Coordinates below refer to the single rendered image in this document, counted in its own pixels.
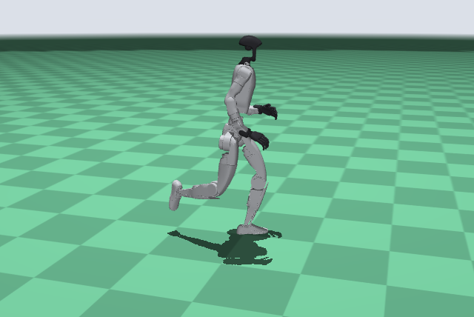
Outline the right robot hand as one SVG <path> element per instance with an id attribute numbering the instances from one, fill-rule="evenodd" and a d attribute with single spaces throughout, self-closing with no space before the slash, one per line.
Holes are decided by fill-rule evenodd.
<path id="1" fill-rule="evenodd" d="M 253 141 L 257 141 L 263 147 L 263 150 L 269 147 L 269 140 L 262 133 L 251 131 L 250 128 L 248 128 L 247 132 L 240 130 L 238 133 L 240 136 L 245 138 L 250 137 Z"/>

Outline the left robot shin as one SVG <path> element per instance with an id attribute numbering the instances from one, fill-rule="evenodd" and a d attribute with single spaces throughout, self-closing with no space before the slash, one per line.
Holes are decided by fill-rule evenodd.
<path id="1" fill-rule="evenodd" d="M 267 185 L 268 185 L 268 183 L 267 183 Z M 246 219 L 244 221 L 244 225 L 247 225 L 246 227 L 250 227 L 250 225 L 252 223 L 252 220 L 254 219 L 254 217 L 256 215 L 256 212 L 260 208 L 260 205 L 261 205 L 261 202 L 263 200 L 266 189 L 267 189 L 267 186 L 265 188 L 261 189 L 261 190 L 256 190 L 251 186 L 250 194 L 249 194 L 249 197 L 248 197 L 248 200 L 247 200 L 247 215 L 246 215 Z M 250 219 L 251 219 L 251 221 L 250 221 Z"/>

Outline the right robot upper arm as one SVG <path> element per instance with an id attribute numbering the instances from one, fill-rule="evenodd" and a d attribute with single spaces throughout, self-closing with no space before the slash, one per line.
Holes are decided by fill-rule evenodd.
<path id="1" fill-rule="evenodd" d="M 234 99 L 236 99 L 235 96 L 241 92 L 246 82 L 249 81 L 251 75 L 252 75 L 252 71 L 246 67 L 240 67 L 238 69 L 238 72 L 236 73 L 236 78 L 224 99 L 225 105 L 226 105 L 226 100 L 229 97 L 233 97 Z M 236 101 L 236 105 L 237 105 L 237 101 Z"/>

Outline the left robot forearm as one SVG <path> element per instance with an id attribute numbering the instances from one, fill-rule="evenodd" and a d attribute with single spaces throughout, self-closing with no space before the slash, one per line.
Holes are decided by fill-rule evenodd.
<path id="1" fill-rule="evenodd" d="M 254 108 L 253 106 L 250 105 L 247 115 L 258 114 L 258 108 Z"/>

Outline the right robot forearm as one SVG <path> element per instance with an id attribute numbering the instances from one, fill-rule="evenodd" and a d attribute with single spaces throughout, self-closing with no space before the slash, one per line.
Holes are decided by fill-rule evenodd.
<path id="1" fill-rule="evenodd" d="M 241 116 L 239 114 L 239 110 L 236 106 L 236 100 L 233 97 L 229 97 L 226 100 L 226 105 L 227 105 L 227 114 L 231 118 L 231 122 L 233 123 L 233 127 L 237 131 L 237 133 L 240 130 L 243 130 L 244 132 L 247 132 L 248 128 L 244 125 L 244 123 L 241 119 Z M 238 135 L 239 135 L 239 133 L 238 133 Z M 241 137 L 243 137 L 243 136 L 241 136 Z"/>

